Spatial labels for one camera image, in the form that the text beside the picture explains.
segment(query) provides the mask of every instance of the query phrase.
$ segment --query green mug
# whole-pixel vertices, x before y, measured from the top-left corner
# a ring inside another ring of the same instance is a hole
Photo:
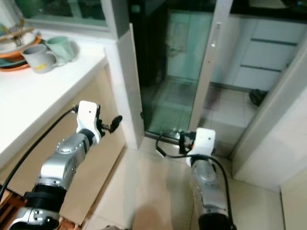
[[[74,60],[76,56],[70,41],[65,36],[53,37],[47,40],[45,44],[58,56],[60,65]]]

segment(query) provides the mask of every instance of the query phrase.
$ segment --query drawer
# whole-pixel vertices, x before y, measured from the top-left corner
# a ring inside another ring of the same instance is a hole
[[[299,43],[305,35],[307,25],[273,20],[258,20],[252,38],[271,41]]]
[[[240,67],[234,81],[234,86],[270,90],[279,78],[280,72]]]
[[[296,46],[266,42],[250,42],[242,65],[283,70],[294,55]]]

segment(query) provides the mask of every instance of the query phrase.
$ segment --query sliding glass door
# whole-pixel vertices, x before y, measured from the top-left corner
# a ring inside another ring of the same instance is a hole
[[[146,132],[196,128],[231,4],[130,2]]]

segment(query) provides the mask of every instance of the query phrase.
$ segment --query stack of plates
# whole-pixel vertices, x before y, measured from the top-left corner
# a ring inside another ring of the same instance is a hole
[[[29,67],[21,51],[29,45],[39,44],[41,38],[32,33],[25,33],[22,41],[23,45],[18,47],[13,41],[0,42],[0,71],[8,72]]]

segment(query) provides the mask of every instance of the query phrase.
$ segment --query mug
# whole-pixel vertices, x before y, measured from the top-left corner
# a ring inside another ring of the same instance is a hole
[[[58,56],[60,65],[72,61],[75,58],[75,52],[71,43],[65,36],[53,37],[47,40],[45,44]]]
[[[59,65],[56,55],[44,44],[28,46],[21,54],[35,73],[47,73]]]

